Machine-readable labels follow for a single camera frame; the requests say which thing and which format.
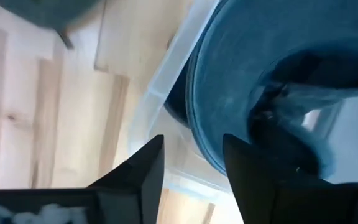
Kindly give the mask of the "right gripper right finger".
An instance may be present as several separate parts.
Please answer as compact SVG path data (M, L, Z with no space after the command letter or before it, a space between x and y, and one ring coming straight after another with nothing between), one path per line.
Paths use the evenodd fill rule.
M294 167L232 134L223 136L226 173L245 224L294 224L283 206L284 182Z

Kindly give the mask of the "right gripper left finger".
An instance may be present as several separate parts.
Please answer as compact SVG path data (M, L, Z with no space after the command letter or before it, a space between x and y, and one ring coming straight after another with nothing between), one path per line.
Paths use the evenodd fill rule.
M156 224L164 178L164 136L156 135L93 182L97 206L90 224Z

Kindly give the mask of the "denim blue cap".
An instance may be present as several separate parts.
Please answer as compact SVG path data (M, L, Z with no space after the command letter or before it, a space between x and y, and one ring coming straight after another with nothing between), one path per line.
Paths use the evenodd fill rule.
M357 96L358 0L223 0L191 57L186 112L222 174L233 134L325 179L333 150L303 118Z

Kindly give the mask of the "dark grey-green cap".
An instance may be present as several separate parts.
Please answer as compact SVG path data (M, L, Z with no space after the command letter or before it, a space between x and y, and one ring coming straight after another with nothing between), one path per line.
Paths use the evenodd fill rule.
M54 30L65 47L72 49L67 27L100 1L102 0L0 0L0 6L36 26Z

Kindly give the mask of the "clear plastic container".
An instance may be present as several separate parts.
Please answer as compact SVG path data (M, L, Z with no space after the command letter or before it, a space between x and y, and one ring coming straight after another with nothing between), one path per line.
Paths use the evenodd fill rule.
M180 27L142 97L129 130L129 153L155 135L165 136L167 188L210 194L229 192L226 173L218 172L202 155L188 122L186 84L191 57L218 5L197 4ZM333 183L358 182L358 96L310 111L302 125L327 140L333 150Z

